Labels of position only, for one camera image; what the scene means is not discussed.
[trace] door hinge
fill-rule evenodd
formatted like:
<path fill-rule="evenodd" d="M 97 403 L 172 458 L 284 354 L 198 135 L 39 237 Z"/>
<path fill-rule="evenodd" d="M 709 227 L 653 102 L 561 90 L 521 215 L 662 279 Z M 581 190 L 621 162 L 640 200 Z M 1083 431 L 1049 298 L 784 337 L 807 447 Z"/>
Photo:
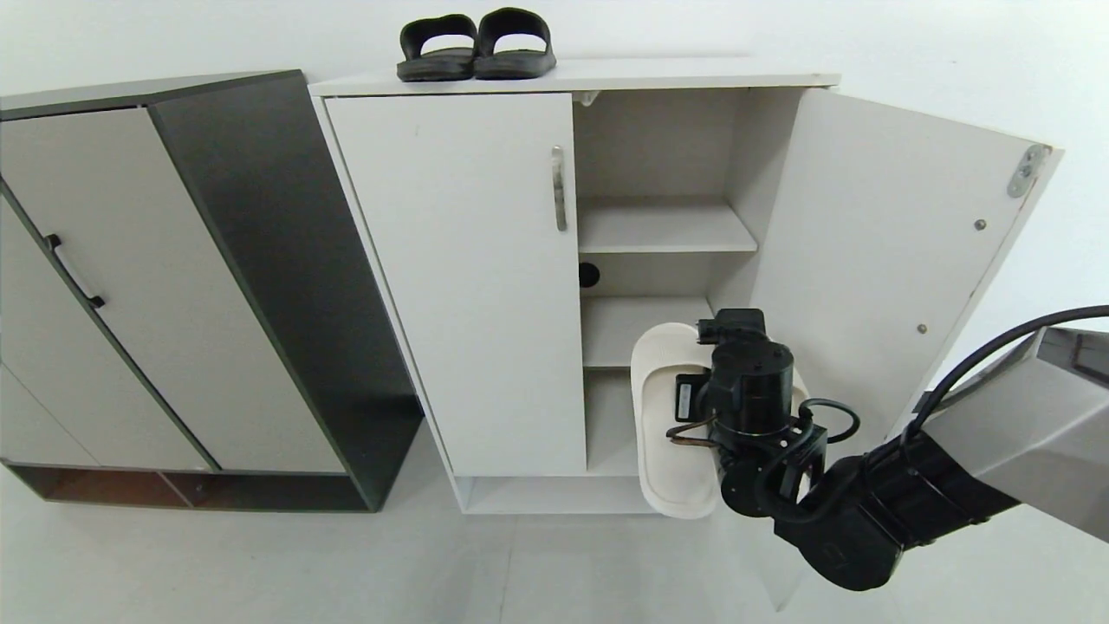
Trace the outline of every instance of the door hinge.
<path fill-rule="evenodd" d="M 1020 162 L 1017 163 L 1017 170 L 1013 172 L 1013 177 L 1009 177 L 1008 192 L 1010 197 L 1024 196 L 1028 192 L 1032 180 L 1039 173 L 1040 165 L 1050 153 L 1051 147 L 1039 143 L 1025 150 L 1025 155 L 1020 156 Z"/>

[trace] silver door handle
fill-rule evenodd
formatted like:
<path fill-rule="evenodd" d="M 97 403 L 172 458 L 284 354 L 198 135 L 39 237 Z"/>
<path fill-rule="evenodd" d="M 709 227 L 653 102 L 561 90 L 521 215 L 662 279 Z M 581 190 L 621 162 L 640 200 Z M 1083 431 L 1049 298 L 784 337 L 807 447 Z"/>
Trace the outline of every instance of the silver door handle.
<path fill-rule="evenodd" d="M 562 147 L 551 147 L 551 176 L 554 183 L 554 226 L 566 231 L 566 183 L 562 178 Z"/>

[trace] cabinet door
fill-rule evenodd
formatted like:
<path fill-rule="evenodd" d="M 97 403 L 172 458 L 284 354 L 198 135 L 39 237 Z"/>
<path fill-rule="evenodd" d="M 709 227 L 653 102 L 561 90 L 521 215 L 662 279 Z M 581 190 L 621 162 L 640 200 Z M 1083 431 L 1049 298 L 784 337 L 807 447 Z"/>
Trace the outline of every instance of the cabinet door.
<path fill-rule="evenodd" d="M 98 466 L 8 367 L 0 367 L 0 457 L 9 462 Z"/>
<path fill-rule="evenodd" d="M 570 106 L 569 93 L 327 100 L 459 475 L 586 469 Z"/>
<path fill-rule="evenodd" d="M 215 461 L 343 472 L 146 110 L 2 130 L 4 180 L 39 231 L 62 237 L 74 272 L 106 299 L 100 317 Z"/>
<path fill-rule="evenodd" d="M 89 318 L 2 197 L 0 236 L 4 367 L 98 463 L 207 470 L 204 459 Z M 18 399 L 12 405 L 9 387 L 0 390 L 3 426 L 14 422 L 9 419 L 21 418 L 14 413 L 21 408 Z M 23 399 L 27 408 L 28 398 Z M 22 418 L 35 417 L 24 413 Z M 11 459 L 22 456 L 21 461 L 50 463 L 35 460 L 30 449 L 27 453 L 13 449 L 16 442 L 7 440 L 7 434 L 3 432 L 6 456 L 11 450 Z"/>
<path fill-rule="evenodd" d="M 1061 150 L 824 90 L 801 99 L 753 304 L 876 442 L 935 375 Z"/>

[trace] white cabinet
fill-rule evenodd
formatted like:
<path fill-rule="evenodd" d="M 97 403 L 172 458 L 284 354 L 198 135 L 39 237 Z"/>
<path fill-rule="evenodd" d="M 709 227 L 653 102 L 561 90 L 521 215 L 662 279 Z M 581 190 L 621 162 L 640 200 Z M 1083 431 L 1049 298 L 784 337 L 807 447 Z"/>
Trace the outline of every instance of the white cabinet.
<path fill-rule="evenodd" d="M 649 511 L 632 346 L 724 307 L 763 308 L 808 390 L 862 415 L 864 444 L 909 408 L 1062 152 L 837 81 L 651 59 L 311 88 L 464 511 Z"/>
<path fill-rule="evenodd" d="M 327 112 L 455 474 L 582 474 L 570 94 L 449 100 Z"/>

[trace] cabinet shelf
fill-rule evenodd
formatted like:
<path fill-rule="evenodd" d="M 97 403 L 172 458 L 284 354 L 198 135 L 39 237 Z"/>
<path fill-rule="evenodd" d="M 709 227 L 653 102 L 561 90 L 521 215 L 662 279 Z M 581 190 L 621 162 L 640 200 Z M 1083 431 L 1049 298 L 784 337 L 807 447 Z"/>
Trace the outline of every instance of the cabinet shelf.
<path fill-rule="evenodd" d="M 625 371 L 586 375 L 587 474 L 639 477 L 634 419 Z"/>
<path fill-rule="evenodd" d="M 753 252 L 759 244 L 731 206 L 713 196 L 586 197 L 581 253 Z"/>
<path fill-rule="evenodd" d="M 701 296 L 597 296 L 581 300 L 582 357 L 587 369 L 627 369 L 643 333 L 660 324 L 711 319 Z"/>

